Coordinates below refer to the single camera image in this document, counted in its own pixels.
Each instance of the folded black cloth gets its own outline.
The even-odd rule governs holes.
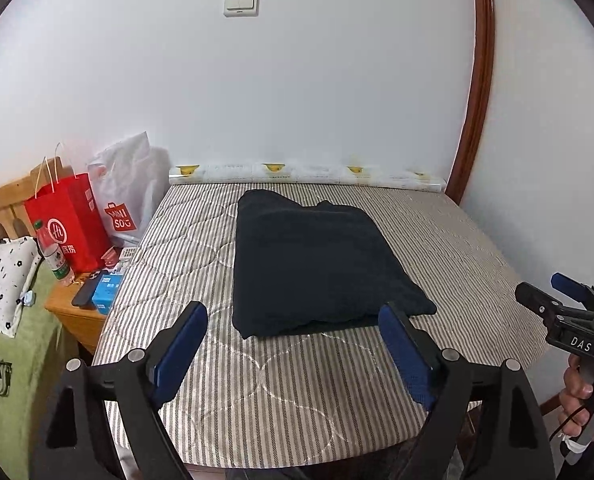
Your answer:
[[[232,324],[243,338],[375,325],[387,301],[408,316],[437,311],[364,211],[263,189],[239,199]]]

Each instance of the blue box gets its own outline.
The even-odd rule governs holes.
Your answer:
[[[117,295],[119,285],[122,283],[123,276],[119,274],[108,274],[101,278],[93,294],[93,304],[97,307],[100,314],[107,316],[110,307]]]

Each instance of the human hand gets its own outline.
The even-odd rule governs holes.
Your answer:
[[[565,389],[561,390],[559,394],[559,402],[564,411],[559,413],[559,423],[563,424],[564,420],[570,416],[575,410],[582,405],[581,400],[588,399],[592,395],[592,384],[586,383],[579,374],[579,364],[581,358],[574,354],[568,357],[569,368],[564,372]],[[588,410],[581,410],[577,413],[562,429],[566,435],[579,436],[582,431],[582,426],[586,425],[590,420],[590,413]]]

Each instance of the wooden headboard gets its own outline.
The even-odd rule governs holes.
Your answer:
[[[59,157],[48,160],[50,171],[53,173],[55,164],[57,176],[64,178],[73,174],[72,168],[61,165]],[[28,175],[0,187],[0,238],[19,238],[26,235],[34,235],[34,228],[26,214],[24,201],[34,195],[35,185],[37,189],[50,183],[50,175],[45,164],[40,164]]]

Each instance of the plastic bottle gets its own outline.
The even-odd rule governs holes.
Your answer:
[[[46,259],[48,266],[62,285],[70,285],[75,279],[75,273],[72,272],[70,264],[65,259],[61,247],[52,239],[48,228],[43,225],[42,220],[37,220],[33,227],[37,231],[37,241]]]

